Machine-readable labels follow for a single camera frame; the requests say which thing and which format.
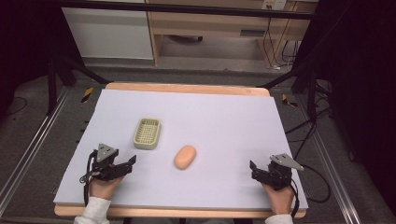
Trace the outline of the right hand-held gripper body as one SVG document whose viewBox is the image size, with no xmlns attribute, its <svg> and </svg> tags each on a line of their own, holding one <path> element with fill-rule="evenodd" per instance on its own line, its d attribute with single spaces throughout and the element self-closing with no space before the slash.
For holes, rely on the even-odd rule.
<svg viewBox="0 0 396 224">
<path fill-rule="evenodd" d="M 268 170 L 264 173 L 262 183 L 274 190 L 281 190 L 290 185 L 292 169 L 303 171 L 304 167 L 286 153 L 272 155 Z"/>
</svg>

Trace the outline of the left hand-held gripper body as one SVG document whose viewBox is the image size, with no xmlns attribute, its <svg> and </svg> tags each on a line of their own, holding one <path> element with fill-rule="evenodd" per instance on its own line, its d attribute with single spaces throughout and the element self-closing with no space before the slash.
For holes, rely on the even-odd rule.
<svg viewBox="0 0 396 224">
<path fill-rule="evenodd" d="M 104 181 L 124 176 L 122 171 L 127 163 L 115 165 L 114 160 L 118 155 L 119 151 L 117 149 L 100 143 L 95 150 L 91 175 L 94 178 Z"/>
</svg>

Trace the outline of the pale green soap dish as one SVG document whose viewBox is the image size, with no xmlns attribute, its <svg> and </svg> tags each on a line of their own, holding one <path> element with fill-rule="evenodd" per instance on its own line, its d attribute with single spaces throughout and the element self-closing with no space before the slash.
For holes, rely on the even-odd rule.
<svg viewBox="0 0 396 224">
<path fill-rule="evenodd" d="M 155 149 L 158 146 L 161 127 L 159 119 L 140 119 L 134 132 L 134 146 L 138 149 Z"/>
</svg>

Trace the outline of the orange oval soap bar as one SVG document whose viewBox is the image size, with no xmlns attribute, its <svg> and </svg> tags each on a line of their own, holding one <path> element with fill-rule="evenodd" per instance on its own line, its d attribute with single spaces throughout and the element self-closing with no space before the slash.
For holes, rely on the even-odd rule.
<svg viewBox="0 0 396 224">
<path fill-rule="evenodd" d="M 174 157 L 174 165 L 177 169 L 186 169 L 196 157 L 196 149 L 193 146 L 184 146 Z"/>
</svg>

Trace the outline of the person's left hand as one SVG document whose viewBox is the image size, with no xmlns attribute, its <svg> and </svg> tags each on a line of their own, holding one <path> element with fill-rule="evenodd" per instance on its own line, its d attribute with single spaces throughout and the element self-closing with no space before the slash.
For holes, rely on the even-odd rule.
<svg viewBox="0 0 396 224">
<path fill-rule="evenodd" d="M 93 178 L 89 184 L 89 195 L 91 197 L 110 200 L 122 179 L 123 176 L 109 181 Z"/>
</svg>

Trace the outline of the person's right hand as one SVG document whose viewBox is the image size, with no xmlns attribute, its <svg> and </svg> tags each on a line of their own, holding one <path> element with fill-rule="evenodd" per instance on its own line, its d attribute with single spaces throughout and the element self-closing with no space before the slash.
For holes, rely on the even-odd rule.
<svg viewBox="0 0 396 224">
<path fill-rule="evenodd" d="M 280 190 L 274 190 L 265 184 L 262 184 L 262 187 L 268 195 L 271 210 L 275 215 L 289 215 L 291 213 L 291 204 L 294 198 L 294 193 L 290 187 Z"/>
</svg>

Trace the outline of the yellow and black floor tape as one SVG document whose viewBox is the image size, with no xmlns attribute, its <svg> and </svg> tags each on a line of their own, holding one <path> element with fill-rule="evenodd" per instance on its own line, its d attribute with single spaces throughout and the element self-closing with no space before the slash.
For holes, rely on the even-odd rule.
<svg viewBox="0 0 396 224">
<path fill-rule="evenodd" d="M 84 91 L 83 97 L 81 99 L 81 103 L 86 103 L 88 101 L 88 99 L 90 98 L 91 94 L 93 91 L 93 87 L 89 87 Z"/>
<path fill-rule="evenodd" d="M 289 105 L 289 106 L 291 106 L 291 107 L 298 107 L 297 103 L 290 102 L 290 101 L 288 100 L 287 94 L 282 94 L 282 104 L 283 104 L 283 105 Z"/>
</svg>

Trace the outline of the black curtain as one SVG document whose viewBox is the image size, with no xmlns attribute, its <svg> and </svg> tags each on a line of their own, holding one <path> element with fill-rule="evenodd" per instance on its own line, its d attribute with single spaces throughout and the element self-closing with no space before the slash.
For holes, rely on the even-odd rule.
<svg viewBox="0 0 396 224">
<path fill-rule="evenodd" d="M 351 149 L 396 215 L 396 0 L 318 0 L 294 64 L 332 84 Z"/>
<path fill-rule="evenodd" d="M 82 59 L 60 7 L 34 0 L 0 0 L 0 119 L 16 89 L 47 74 L 52 65 L 63 84 L 76 83 L 61 58 Z"/>
</svg>

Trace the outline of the white cabinet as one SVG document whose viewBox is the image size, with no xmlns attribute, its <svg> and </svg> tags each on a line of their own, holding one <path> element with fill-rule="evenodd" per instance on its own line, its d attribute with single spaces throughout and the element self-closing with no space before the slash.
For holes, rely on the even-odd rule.
<svg viewBox="0 0 396 224">
<path fill-rule="evenodd" d="M 63 13 L 83 57 L 153 59 L 145 12 L 64 7 Z"/>
</svg>

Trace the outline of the wooden desk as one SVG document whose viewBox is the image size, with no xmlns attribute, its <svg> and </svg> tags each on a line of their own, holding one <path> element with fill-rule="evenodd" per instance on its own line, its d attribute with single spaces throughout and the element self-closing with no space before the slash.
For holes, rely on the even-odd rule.
<svg viewBox="0 0 396 224">
<path fill-rule="evenodd" d="M 262 9 L 263 0 L 145 0 L 148 4 Z M 313 13 L 318 0 L 287 0 L 285 11 Z M 153 52 L 158 54 L 164 35 L 247 37 L 258 41 L 268 67 L 280 64 L 279 55 L 286 42 L 301 41 L 307 20 L 150 12 L 148 24 Z"/>
</svg>

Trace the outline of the white power strip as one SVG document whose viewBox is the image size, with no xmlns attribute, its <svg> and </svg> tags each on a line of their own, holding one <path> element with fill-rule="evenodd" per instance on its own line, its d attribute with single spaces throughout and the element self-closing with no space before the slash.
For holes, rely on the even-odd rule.
<svg viewBox="0 0 396 224">
<path fill-rule="evenodd" d="M 262 9 L 282 10 L 287 3 L 287 0 L 263 0 Z"/>
</svg>

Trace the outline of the metal floor rail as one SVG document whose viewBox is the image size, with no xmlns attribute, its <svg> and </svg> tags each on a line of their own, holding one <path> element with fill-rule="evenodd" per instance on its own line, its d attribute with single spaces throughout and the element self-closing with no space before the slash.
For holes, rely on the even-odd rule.
<svg viewBox="0 0 396 224">
<path fill-rule="evenodd" d="M 62 87 L 60 95 L 55 98 L 55 107 L 43 119 L 39 128 L 35 132 L 34 137 L 30 141 L 28 147 L 25 149 L 16 167 L 13 169 L 6 184 L 0 190 L 0 217 L 5 213 L 11 199 L 13 198 L 17 188 L 23 180 L 28 168 L 33 162 L 36 153 L 41 148 L 44 140 L 50 132 L 53 123 L 56 121 L 60 111 L 62 110 L 65 101 L 69 95 L 71 88 Z"/>
<path fill-rule="evenodd" d="M 336 170 L 318 130 L 314 130 L 313 139 L 318 157 L 325 174 L 328 177 L 328 181 L 332 189 L 332 195 L 335 197 L 340 207 L 346 224 L 361 224 L 360 216 L 349 197 L 341 176 Z"/>
</svg>

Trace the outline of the black metal frame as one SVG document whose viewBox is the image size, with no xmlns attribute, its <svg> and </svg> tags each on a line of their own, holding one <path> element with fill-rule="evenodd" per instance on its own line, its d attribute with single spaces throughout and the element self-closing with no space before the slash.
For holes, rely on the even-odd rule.
<svg viewBox="0 0 396 224">
<path fill-rule="evenodd" d="M 316 13 L 285 11 L 285 10 L 267 10 L 267 9 L 247 9 L 236 7 L 205 7 L 205 6 L 185 6 L 169 4 L 146 4 L 146 3 L 128 3 L 114 1 L 92 1 L 92 0 L 42 0 L 56 7 L 69 8 L 86 8 L 86 9 L 104 9 L 104 10 L 121 10 L 121 11 L 145 11 L 161 13 L 178 13 L 178 14 L 205 14 L 219 16 L 236 16 L 236 17 L 254 17 L 267 19 L 282 20 L 315 20 Z"/>
</svg>

